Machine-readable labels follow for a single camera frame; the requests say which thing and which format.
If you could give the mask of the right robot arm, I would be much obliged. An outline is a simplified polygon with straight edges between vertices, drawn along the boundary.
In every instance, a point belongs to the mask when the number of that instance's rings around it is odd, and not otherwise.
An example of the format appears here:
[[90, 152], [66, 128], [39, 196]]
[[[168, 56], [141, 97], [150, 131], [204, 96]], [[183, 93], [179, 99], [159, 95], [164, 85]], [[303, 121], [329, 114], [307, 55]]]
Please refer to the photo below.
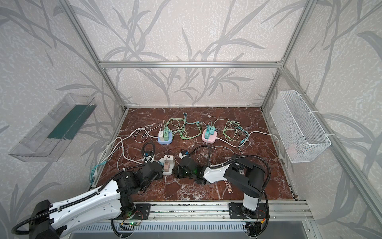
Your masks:
[[267, 217], [265, 210], [259, 215], [258, 204], [266, 194], [271, 168], [265, 159], [257, 155], [235, 154], [230, 160], [212, 166], [201, 166], [186, 155], [172, 173], [178, 179], [193, 179], [201, 185], [228, 181], [244, 194], [242, 206], [234, 210], [237, 217], [251, 219], [257, 216]]

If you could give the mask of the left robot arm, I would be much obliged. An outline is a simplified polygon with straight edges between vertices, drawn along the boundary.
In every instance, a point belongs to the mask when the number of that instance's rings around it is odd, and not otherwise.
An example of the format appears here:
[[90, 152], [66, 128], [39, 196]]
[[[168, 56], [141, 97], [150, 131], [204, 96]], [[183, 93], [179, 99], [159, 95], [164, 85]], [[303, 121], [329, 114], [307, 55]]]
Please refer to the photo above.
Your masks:
[[102, 186], [71, 199], [38, 203], [29, 219], [12, 228], [12, 234], [59, 239], [93, 223], [132, 217], [137, 212], [132, 195], [145, 192], [153, 181], [163, 177], [163, 166], [157, 161], [133, 169], [123, 169]]

